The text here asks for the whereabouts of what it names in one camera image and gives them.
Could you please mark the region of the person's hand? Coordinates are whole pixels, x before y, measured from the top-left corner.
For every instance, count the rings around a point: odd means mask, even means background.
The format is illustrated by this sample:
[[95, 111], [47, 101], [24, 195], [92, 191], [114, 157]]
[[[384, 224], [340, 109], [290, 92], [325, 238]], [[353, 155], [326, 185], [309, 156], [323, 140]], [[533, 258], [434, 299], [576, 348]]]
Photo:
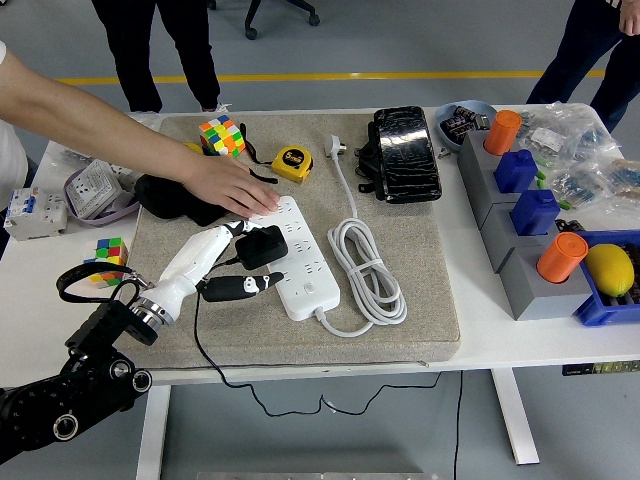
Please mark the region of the person's hand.
[[640, 0], [621, 0], [619, 30], [627, 36], [640, 34]]
[[181, 183], [197, 198], [244, 218], [267, 215], [277, 209], [280, 200], [247, 166], [233, 159], [196, 158]]

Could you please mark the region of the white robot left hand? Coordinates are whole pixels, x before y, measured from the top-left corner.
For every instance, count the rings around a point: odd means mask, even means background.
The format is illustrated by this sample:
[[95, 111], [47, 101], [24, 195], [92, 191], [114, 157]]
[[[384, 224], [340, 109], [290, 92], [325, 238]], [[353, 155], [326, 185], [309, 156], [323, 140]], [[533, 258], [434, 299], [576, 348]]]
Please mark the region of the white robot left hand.
[[232, 301], [255, 296], [284, 278], [280, 272], [263, 276], [225, 276], [207, 279], [214, 264], [235, 237], [235, 260], [254, 270], [285, 257], [288, 247], [279, 227], [262, 227], [250, 221], [234, 221], [189, 238], [166, 267], [159, 282], [140, 296], [140, 302], [171, 321], [178, 318], [183, 300], [199, 292], [208, 302]]

